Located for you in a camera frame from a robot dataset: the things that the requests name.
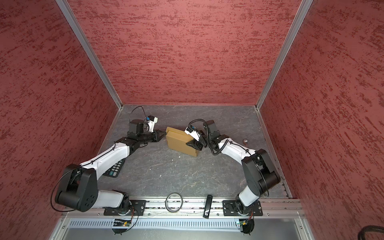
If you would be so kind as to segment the brown cardboard box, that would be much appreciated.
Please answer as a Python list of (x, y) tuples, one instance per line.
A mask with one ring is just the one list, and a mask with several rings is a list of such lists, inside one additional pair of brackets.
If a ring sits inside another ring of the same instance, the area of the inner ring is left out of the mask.
[(199, 151), (187, 145), (188, 142), (194, 140), (193, 137), (187, 135), (184, 131), (171, 127), (167, 127), (166, 133), (166, 140), (170, 149), (192, 157), (198, 156)]

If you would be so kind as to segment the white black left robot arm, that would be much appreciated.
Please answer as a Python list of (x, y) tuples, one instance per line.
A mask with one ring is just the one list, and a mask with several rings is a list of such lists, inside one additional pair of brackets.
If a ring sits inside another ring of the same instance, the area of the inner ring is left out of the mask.
[(103, 208), (120, 216), (133, 214), (134, 208), (128, 194), (99, 190), (98, 180), (140, 147), (159, 142), (166, 132), (155, 129), (157, 122), (158, 118), (154, 116), (132, 120), (127, 135), (115, 141), (109, 149), (79, 165), (68, 165), (54, 186), (50, 203), (65, 206), (70, 212)]

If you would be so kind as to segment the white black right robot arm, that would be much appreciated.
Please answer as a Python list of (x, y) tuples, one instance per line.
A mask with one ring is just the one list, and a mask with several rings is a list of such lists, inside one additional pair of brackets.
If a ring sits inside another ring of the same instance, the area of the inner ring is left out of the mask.
[(208, 148), (212, 155), (223, 154), (242, 165), (247, 185), (236, 197), (237, 211), (244, 212), (280, 183), (281, 176), (266, 150), (256, 151), (236, 143), (229, 136), (222, 135), (213, 120), (193, 120), (185, 133), (193, 138), (187, 146), (199, 151)]

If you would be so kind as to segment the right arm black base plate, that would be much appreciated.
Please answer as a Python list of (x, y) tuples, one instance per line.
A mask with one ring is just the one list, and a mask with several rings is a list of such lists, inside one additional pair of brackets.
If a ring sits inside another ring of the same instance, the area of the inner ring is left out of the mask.
[(248, 207), (243, 206), (240, 200), (224, 200), (223, 202), (223, 212), (224, 216), (243, 216), (250, 217), (251, 213), (253, 216), (260, 217), (263, 216), (263, 210), (261, 207), (260, 201), (255, 201)]

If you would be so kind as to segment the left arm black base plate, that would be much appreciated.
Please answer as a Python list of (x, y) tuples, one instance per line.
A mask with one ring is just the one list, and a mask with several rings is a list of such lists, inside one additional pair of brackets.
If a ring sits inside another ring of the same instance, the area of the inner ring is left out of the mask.
[(130, 200), (127, 211), (117, 208), (105, 208), (104, 216), (117, 216), (121, 218), (127, 218), (129, 216), (143, 216), (146, 203), (146, 200)]

